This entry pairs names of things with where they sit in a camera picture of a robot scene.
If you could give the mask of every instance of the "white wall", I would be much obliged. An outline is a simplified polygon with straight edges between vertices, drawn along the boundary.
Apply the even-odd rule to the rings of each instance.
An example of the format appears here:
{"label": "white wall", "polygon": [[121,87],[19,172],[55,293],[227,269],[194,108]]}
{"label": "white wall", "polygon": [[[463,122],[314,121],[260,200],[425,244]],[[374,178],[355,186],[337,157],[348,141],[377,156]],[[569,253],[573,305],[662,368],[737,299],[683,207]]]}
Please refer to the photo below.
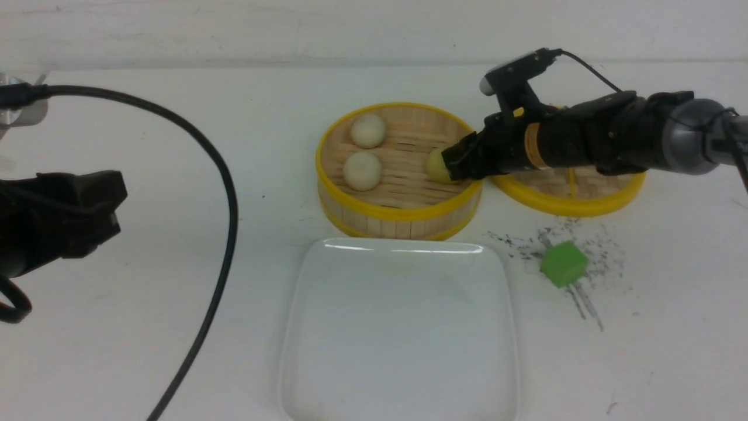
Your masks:
{"label": "white wall", "polygon": [[0,67],[748,58],[745,0],[0,0]]}

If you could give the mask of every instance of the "black wire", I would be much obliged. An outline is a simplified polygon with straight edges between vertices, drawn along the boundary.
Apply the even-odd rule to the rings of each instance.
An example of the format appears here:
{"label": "black wire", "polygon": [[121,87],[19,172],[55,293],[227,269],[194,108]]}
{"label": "black wire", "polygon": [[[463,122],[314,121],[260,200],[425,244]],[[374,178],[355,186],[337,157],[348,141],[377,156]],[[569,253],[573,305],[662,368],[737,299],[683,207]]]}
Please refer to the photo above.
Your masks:
{"label": "black wire", "polygon": [[616,91],[616,92],[622,92],[621,89],[618,86],[615,86],[605,76],[601,75],[600,72],[598,72],[597,70],[595,70],[594,68],[592,68],[592,66],[590,66],[589,64],[587,64],[586,61],[582,60],[581,58],[577,57],[576,55],[571,54],[570,52],[565,51],[563,49],[558,49],[557,51],[558,51],[559,54],[562,54],[562,55],[565,55],[566,57],[572,58],[577,63],[583,65],[585,69],[589,70],[593,75],[597,76],[598,79],[600,79],[601,81],[603,81],[603,83],[605,85],[610,86],[610,88],[613,89],[614,91]]}
{"label": "black wire", "polygon": [[182,365],[179,367],[179,370],[177,370],[174,379],[172,379],[171,383],[169,383],[169,386],[166,388],[163,396],[160,398],[159,402],[156,404],[153,411],[151,411],[150,415],[147,418],[148,421],[156,421],[161,416],[161,414],[163,414],[167,405],[169,405],[169,401],[174,397],[174,393],[177,392],[177,389],[187,375],[187,372],[192,366],[197,353],[200,352],[200,347],[202,347],[203,342],[205,342],[205,338],[208,335],[208,330],[210,330],[210,325],[213,322],[216,311],[218,310],[218,304],[221,302],[221,295],[223,295],[224,288],[226,287],[226,280],[229,275],[229,269],[231,268],[231,261],[233,259],[234,249],[236,247],[236,235],[239,227],[239,203],[236,199],[236,190],[234,189],[234,184],[231,179],[231,173],[229,172],[228,166],[224,162],[224,159],[221,157],[218,150],[215,149],[215,146],[210,143],[210,141],[205,137],[204,134],[202,134],[194,125],[192,125],[192,123],[185,120],[177,113],[172,112],[160,105],[151,103],[150,101],[142,100],[138,97],[133,97],[132,95],[123,94],[121,92],[110,91],[108,89],[101,88],[89,88],[87,86],[40,85],[36,86],[35,88],[37,88],[40,95],[44,97],[74,96],[101,98],[104,100],[111,100],[118,103],[127,104],[129,106],[134,106],[136,108],[152,112],[153,114],[160,115],[161,117],[183,128],[184,131],[189,133],[190,136],[192,136],[195,141],[197,141],[202,149],[208,154],[215,166],[218,167],[218,172],[221,174],[221,179],[224,182],[224,187],[226,188],[226,197],[228,199],[229,205],[229,231],[228,238],[226,240],[226,252],[224,253],[224,261],[221,265],[221,272],[218,275],[218,281],[215,284],[215,290],[213,291],[213,296],[210,300],[208,311],[205,314],[205,318],[203,319],[203,323],[200,326],[200,330],[197,332],[197,336],[192,342],[192,346],[189,348],[187,356],[185,357],[184,361],[182,361]]}
{"label": "black wire", "polygon": [[10,279],[2,275],[0,275],[0,294],[3,294],[13,304],[11,307],[0,303],[0,321],[20,323],[31,312],[31,301],[28,300],[26,294]]}
{"label": "black wire", "polygon": [[[733,109],[728,109],[733,115],[738,113]],[[732,160],[735,161],[735,166],[738,167],[738,172],[741,175],[743,181],[743,187],[746,188],[748,193],[748,167],[746,167],[745,153],[738,147],[738,141],[732,133],[730,127],[730,121],[724,114],[722,114],[722,131],[725,133],[725,141],[730,145],[730,152],[732,153]]]}

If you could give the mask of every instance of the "green cube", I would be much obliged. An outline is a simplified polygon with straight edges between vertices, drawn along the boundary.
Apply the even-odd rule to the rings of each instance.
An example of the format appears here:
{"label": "green cube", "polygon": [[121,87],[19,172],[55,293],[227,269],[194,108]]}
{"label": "green cube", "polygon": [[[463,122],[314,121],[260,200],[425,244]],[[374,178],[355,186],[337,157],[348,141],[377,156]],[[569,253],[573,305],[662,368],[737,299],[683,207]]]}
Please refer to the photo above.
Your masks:
{"label": "green cube", "polygon": [[587,271],[589,259],[571,241],[546,250],[540,271],[558,288],[578,281]]}

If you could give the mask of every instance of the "white table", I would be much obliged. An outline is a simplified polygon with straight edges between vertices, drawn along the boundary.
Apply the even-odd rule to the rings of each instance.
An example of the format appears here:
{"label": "white table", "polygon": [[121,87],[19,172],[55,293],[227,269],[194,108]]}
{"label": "white table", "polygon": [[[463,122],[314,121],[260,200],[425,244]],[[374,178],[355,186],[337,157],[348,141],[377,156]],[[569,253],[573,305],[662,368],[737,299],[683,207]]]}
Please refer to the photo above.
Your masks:
{"label": "white table", "polygon": [[[488,66],[79,71],[78,83],[141,95],[201,128],[230,165],[239,244],[218,316],[165,420],[282,420],[275,395],[289,299],[306,248],[338,236],[317,203],[313,152],[361,106],[428,103],[474,127],[497,111],[477,83]],[[748,109],[748,64],[607,64],[641,94],[693,89]],[[607,93],[559,63],[533,83],[572,104]],[[227,224],[217,171],[167,121],[90,99],[56,98],[37,127],[0,142],[0,176],[119,169],[122,233],[82,261],[17,280],[34,303],[0,325],[7,420],[140,420],[181,363],[215,284]],[[588,246],[583,288],[604,331],[537,273],[539,229]],[[523,420],[745,420],[748,417],[748,197],[734,169],[652,172],[618,213],[568,221],[485,185],[453,240],[500,254],[512,288]],[[509,235],[512,245],[498,240]],[[522,253],[530,253],[524,260]]]}

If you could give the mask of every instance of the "white plate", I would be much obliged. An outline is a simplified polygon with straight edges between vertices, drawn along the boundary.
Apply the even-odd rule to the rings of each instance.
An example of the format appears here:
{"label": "white plate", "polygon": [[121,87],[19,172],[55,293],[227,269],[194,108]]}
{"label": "white plate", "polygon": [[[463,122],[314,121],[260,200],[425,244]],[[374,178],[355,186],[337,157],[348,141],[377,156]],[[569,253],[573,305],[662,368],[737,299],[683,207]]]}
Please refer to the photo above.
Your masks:
{"label": "white plate", "polygon": [[510,421],[519,379],[509,289],[490,249],[314,244],[280,362],[295,421]]}

